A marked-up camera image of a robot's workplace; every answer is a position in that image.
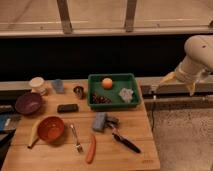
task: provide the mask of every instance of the floor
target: floor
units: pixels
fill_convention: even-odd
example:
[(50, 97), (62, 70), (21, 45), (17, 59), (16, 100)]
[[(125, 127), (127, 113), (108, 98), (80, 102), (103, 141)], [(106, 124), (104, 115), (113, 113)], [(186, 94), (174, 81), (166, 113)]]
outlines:
[(213, 102), (145, 104), (161, 171), (213, 171)]

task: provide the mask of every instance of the orange carrot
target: orange carrot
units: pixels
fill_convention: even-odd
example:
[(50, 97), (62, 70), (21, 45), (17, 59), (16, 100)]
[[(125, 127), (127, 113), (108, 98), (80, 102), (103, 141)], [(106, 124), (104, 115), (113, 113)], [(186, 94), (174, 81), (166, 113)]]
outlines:
[(95, 150), (96, 150), (96, 138), (94, 134), (91, 134), (91, 142), (90, 142), (90, 148), (86, 155), (86, 163), (91, 164), (93, 161), (93, 158), (95, 156)]

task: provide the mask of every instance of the orange ball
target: orange ball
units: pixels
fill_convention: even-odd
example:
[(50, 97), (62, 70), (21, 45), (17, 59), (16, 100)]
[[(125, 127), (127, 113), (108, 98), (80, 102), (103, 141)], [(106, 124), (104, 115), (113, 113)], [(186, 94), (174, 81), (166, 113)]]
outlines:
[(101, 82), (101, 85), (104, 89), (111, 89), (113, 86), (113, 81), (111, 78), (104, 78)]

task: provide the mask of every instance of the cable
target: cable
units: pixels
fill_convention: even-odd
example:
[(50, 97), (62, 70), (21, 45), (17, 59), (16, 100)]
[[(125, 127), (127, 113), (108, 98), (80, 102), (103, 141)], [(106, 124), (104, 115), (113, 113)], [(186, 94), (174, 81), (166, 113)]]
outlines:
[(154, 131), (154, 127), (155, 127), (155, 117), (154, 117), (154, 111), (155, 111), (155, 108), (156, 108), (156, 95), (153, 95), (153, 104), (152, 104), (152, 112), (151, 112), (151, 116), (152, 116), (152, 132)]

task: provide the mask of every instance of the glass window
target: glass window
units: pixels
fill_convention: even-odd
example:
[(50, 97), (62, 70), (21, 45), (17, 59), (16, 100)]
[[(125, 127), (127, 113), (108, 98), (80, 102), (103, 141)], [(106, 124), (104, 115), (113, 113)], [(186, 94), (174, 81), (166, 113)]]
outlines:
[(123, 28), (127, 0), (68, 0), (75, 29)]
[(208, 26), (212, 20), (212, 0), (138, 0), (134, 26)]
[(56, 0), (0, 0), (0, 30), (61, 29)]

